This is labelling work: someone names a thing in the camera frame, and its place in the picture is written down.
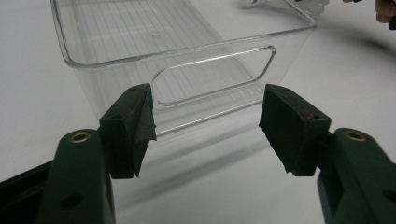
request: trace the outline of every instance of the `finger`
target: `finger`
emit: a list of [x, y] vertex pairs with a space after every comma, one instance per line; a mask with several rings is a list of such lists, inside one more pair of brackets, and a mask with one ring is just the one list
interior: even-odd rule
[[392, 0], [375, 0], [375, 11], [382, 17], [394, 17], [396, 16], [396, 4]]
[[392, 17], [389, 16], [384, 16], [382, 14], [376, 14], [376, 20], [381, 22], [381, 23], [388, 23], [392, 20]]

